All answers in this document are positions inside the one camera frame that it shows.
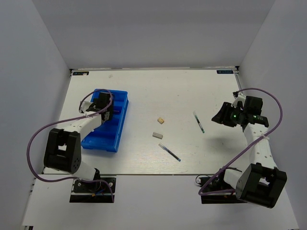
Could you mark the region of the green ink pen refill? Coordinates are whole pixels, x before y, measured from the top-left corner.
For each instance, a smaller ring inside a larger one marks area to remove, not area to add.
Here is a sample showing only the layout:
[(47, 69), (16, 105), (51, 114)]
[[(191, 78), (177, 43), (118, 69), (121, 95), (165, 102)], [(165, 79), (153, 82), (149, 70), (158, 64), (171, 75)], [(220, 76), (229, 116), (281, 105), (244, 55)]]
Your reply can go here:
[(205, 133), (205, 131), (204, 131), (204, 129), (203, 129), (201, 123), (200, 123), (200, 120), (199, 120), (199, 118), (198, 118), (198, 116), (197, 116), (197, 114), (196, 114), (195, 111), (193, 111), (193, 115), (194, 115), (194, 117), (195, 117), (195, 119), (196, 119), (196, 121), (197, 121), (197, 124), (199, 125), (199, 127), (200, 127), (202, 133)]

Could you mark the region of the small tan eraser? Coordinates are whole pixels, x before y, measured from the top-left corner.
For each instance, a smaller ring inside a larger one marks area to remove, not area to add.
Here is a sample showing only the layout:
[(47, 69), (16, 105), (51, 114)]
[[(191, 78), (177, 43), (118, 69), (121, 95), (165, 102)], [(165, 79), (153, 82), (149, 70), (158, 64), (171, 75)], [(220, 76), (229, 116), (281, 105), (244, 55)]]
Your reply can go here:
[(157, 119), (157, 121), (158, 121), (160, 124), (163, 124), (163, 123), (165, 122), (164, 119), (161, 118), (161, 117), (159, 117), (159, 118)]

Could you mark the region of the grey white eraser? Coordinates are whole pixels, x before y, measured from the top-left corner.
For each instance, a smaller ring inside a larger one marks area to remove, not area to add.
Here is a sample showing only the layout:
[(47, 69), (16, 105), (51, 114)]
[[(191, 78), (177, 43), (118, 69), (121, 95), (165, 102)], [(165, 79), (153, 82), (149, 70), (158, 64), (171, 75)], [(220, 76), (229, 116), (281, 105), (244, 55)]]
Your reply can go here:
[(156, 133), (156, 132), (153, 132), (153, 137), (158, 138), (158, 139), (163, 139), (163, 135)]

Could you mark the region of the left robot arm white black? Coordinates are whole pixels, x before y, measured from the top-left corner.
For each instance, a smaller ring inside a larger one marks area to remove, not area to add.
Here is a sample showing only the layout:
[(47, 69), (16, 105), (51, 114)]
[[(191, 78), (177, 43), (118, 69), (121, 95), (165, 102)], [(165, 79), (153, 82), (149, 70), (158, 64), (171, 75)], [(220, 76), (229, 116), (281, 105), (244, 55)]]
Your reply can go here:
[(101, 187), (101, 179), (98, 169), (82, 161), (81, 142), (104, 122), (111, 120), (114, 105), (110, 91), (97, 92), (99, 96), (92, 102), (81, 102), (79, 112), (85, 118), (49, 132), (44, 155), (45, 167), (85, 180), (84, 184), (90, 191), (97, 191)]

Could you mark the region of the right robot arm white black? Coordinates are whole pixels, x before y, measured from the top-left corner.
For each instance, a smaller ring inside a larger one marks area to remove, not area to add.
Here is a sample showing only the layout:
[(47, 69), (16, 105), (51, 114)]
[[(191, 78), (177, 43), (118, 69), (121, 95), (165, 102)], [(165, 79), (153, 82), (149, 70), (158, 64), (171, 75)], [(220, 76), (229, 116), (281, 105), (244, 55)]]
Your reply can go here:
[(234, 93), (234, 102), (224, 102), (213, 122), (228, 127), (242, 127), (249, 149), (249, 164), (245, 171), (227, 168), (216, 180), (217, 187), (228, 191), (231, 187), (238, 200), (273, 208), (286, 184), (287, 175), (273, 160), (268, 132), (268, 119), (261, 115), (263, 100)]

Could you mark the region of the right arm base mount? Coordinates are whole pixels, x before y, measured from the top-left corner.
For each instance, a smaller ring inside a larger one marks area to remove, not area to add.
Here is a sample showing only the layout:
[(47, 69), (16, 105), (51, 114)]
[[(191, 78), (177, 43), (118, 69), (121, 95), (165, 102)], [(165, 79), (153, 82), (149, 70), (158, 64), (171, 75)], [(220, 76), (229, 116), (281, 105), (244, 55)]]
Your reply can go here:
[(221, 176), (216, 177), (209, 185), (202, 191), (202, 193), (209, 193), (201, 196), (202, 204), (244, 204), (246, 202), (238, 200), (235, 193), (214, 193), (214, 191), (233, 189), (229, 184), (221, 180)]

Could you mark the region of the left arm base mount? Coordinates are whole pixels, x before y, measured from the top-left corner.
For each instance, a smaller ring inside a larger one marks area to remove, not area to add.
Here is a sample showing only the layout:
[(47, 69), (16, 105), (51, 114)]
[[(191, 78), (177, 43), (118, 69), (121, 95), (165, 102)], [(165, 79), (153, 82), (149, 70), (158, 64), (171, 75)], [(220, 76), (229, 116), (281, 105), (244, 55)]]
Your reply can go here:
[(116, 177), (101, 177), (106, 181), (97, 183), (84, 183), (75, 180), (71, 189), (70, 203), (113, 203), (110, 186), (113, 196), (115, 196)]

